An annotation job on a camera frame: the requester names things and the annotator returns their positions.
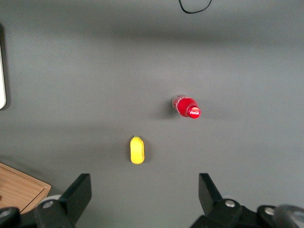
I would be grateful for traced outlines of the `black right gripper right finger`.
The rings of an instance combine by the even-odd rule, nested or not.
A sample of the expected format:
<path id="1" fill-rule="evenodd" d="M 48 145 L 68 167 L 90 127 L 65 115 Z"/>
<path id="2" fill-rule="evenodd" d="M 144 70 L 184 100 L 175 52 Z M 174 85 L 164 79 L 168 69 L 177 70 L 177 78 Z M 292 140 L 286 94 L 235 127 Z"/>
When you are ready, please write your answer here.
<path id="1" fill-rule="evenodd" d="M 199 201 L 203 210 L 193 228 L 237 228 L 243 213 L 242 206 L 224 199 L 207 173 L 199 174 Z"/>

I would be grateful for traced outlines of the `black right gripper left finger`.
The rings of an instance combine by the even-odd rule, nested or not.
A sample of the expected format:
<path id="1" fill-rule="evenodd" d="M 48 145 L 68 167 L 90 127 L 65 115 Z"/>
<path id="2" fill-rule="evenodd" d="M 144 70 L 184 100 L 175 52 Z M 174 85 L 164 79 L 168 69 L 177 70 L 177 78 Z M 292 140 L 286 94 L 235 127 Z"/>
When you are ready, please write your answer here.
<path id="1" fill-rule="evenodd" d="M 58 199 L 35 208 L 38 228 L 74 228 L 92 197 L 91 176 L 82 173 Z"/>

